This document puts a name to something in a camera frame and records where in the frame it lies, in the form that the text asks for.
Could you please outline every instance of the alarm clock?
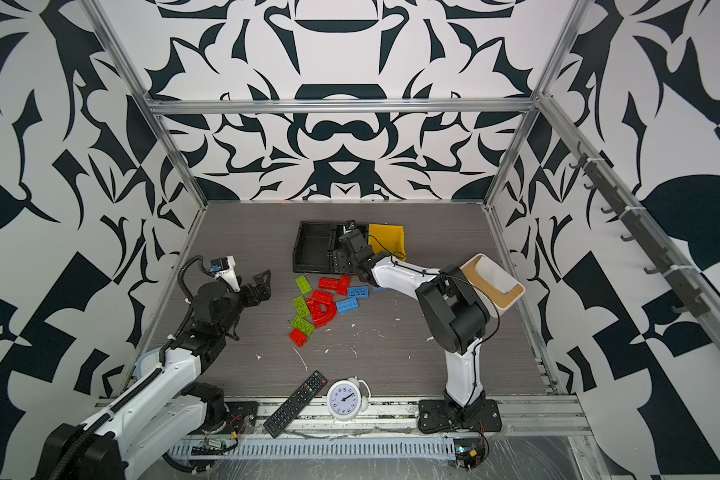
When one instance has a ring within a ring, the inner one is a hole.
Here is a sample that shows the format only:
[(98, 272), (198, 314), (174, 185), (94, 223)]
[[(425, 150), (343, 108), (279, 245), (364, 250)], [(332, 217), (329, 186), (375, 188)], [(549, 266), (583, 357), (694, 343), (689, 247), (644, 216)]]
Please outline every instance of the alarm clock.
[[(368, 396), (360, 393), (360, 383), (365, 385)], [(346, 380), (339, 380), (331, 385), (328, 390), (328, 410), (334, 418), (340, 422), (352, 420), (358, 413), (368, 409), (368, 402), (371, 399), (371, 389), (365, 380), (358, 380), (357, 377), (349, 377)]]

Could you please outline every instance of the dark wood grain surface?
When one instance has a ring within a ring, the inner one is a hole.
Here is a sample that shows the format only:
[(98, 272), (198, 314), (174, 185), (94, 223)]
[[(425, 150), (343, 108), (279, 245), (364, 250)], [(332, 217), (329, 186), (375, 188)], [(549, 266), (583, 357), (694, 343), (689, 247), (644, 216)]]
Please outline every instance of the dark wood grain surface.
[[(426, 267), (461, 265), (482, 252), (499, 262), (488, 222), (475, 204), (238, 204), (209, 206), (192, 255), (209, 260), (234, 255), (243, 283), (272, 271), (272, 298), (245, 309), (239, 342), (228, 340), (200, 380), (227, 396), (288, 396), (313, 370), (331, 381), (357, 376), (375, 396), (440, 395), (446, 371), (442, 348), (430, 337), (418, 302), (393, 290), (373, 292), (360, 308), (339, 314), (317, 329), (303, 348), (288, 338), (300, 294), (292, 272), (292, 249), (301, 220), (344, 220), (403, 225), (407, 261)], [(308, 274), (313, 288), (320, 275)], [(210, 278), (194, 266), (186, 284), (196, 289)], [(172, 333), (186, 312), (174, 288), (159, 320), (153, 346)], [(487, 330), (495, 328), (495, 320)], [(544, 384), (516, 306), (501, 319), (499, 333), (483, 344), (480, 378), (495, 395), (544, 394)]]

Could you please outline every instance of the abstract black and white pattern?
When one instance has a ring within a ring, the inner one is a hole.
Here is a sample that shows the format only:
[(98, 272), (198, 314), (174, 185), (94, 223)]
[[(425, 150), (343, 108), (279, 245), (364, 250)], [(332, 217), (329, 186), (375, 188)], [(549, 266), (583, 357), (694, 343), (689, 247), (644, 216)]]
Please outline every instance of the abstract black and white pattern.
[[(720, 292), (720, 2), (596, 0), (552, 88)], [(720, 351), (540, 118), (496, 209), (616, 478), (720, 475)]]
[(79, 5), (0, 0), (0, 478), (119, 387), (197, 210)]
[(480, 199), (517, 112), (175, 115), (210, 200)]
[(153, 98), (527, 97), (572, 0), (108, 0)]

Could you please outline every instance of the black tray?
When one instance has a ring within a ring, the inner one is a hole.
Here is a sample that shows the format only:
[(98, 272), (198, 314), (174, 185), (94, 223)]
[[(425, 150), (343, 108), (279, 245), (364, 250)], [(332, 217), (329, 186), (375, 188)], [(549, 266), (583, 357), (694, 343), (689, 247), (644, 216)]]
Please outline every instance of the black tray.
[[(356, 224), (368, 240), (368, 224)], [(301, 222), (293, 247), (295, 274), (338, 274), (333, 251), (339, 248), (338, 238), (344, 234), (344, 223)]]

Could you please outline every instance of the remote control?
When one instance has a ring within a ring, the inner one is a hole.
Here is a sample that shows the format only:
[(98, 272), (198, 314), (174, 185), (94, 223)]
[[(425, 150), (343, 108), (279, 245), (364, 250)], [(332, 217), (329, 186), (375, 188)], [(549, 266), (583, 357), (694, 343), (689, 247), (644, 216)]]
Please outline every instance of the remote control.
[(317, 396), (324, 386), (326, 386), (326, 378), (317, 370), (309, 376), (299, 388), (275, 410), (275, 413), (264, 422), (264, 428), (269, 432), (272, 438), (277, 438), (288, 424), (306, 407), (309, 402)]

